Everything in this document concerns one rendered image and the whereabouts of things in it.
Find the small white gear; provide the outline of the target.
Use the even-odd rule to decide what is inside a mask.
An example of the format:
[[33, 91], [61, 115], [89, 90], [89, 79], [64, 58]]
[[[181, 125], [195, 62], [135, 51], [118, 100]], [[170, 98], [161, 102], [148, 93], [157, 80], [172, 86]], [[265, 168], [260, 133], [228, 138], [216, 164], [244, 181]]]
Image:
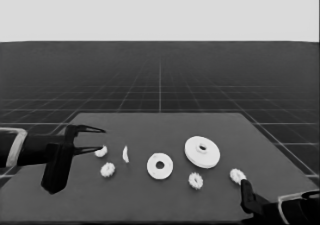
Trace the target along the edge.
[[95, 156], [98, 158], [104, 157], [108, 153], [108, 148], [103, 146], [101, 149], [95, 152]]
[[111, 177], [114, 174], [114, 172], [115, 172], [115, 165], [110, 162], [105, 163], [100, 169], [100, 174], [103, 177]]
[[234, 183], [236, 183], [238, 185], [241, 184], [242, 180], [247, 179], [246, 175], [241, 170], [236, 169], [236, 168], [234, 168], [230, 171], [230, 178]]
[[188, 178], [189, 185], [196, 190], [199, 190], [203, 186], [203, 178], [199, 173], [193, 172]]

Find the large thick white disc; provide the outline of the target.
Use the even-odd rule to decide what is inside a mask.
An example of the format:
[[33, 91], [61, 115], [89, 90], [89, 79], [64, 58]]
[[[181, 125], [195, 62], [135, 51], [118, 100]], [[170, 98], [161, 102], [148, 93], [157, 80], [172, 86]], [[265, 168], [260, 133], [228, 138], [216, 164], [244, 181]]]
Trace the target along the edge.
[[185, 142], [184, 152], [191, 163], [204, 169], [215, 167], [221, 157], [218, 146], [212, 140], [202, 136], [190, 137]]

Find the white round carrier with pins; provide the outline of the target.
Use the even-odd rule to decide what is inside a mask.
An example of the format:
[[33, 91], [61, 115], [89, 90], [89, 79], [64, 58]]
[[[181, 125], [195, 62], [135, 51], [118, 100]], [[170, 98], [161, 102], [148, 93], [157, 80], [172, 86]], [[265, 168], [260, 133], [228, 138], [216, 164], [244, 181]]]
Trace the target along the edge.
[[165, 153], [154, 153], [147, 161], [147, 172], [153, 179], [167, 179], [173, 172], [173, 160]]

